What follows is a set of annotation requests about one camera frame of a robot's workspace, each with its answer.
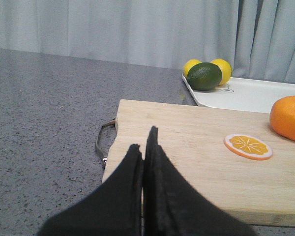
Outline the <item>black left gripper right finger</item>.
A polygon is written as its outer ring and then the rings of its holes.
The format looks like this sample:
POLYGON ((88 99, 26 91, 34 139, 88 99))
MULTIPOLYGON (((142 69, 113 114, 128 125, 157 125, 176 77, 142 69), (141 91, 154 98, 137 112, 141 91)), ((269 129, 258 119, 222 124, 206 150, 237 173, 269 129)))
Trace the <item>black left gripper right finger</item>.
POLYGON ((146 236, 254 236, 247 224, 216 207, 174 167, 151 128, 144 164, 146 236))

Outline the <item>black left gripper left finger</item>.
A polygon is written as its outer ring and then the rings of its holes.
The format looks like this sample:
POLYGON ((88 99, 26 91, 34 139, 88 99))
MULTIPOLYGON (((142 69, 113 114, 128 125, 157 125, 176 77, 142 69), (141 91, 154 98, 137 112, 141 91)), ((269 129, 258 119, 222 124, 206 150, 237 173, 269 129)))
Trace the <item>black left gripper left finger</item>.
POLYGON ((114 172, 89 196, 49 218, 39 236, 139 236, 144 161, 129 147, 114 172))

